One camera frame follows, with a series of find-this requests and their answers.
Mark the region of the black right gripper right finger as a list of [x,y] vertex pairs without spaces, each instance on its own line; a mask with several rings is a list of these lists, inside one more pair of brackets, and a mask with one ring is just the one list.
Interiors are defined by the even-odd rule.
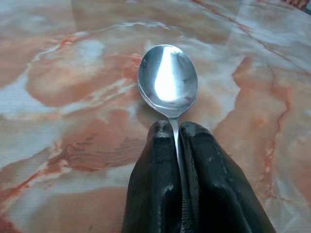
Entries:
[[190,191],[191,233],[276,233],[242,169],[211,132],[180,126]]

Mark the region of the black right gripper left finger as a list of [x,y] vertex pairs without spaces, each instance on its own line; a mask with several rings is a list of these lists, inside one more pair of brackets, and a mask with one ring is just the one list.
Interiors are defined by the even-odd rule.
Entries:
[[181,204],[173,130],[161,120],[149,129],[131,173],[121,233],[180,233]]

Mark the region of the silver metal spoon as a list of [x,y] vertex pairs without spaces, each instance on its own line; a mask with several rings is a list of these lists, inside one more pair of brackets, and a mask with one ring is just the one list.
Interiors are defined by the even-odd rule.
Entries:
[[144,101],[168,118],[175,141],[182,188],[180,233],[192,233],[193,218],[186,168],[183,162],[179,117],[197,99],[198,78],[189,56],[173,45],[157,45],[144,55],[138,69],[138,89]]

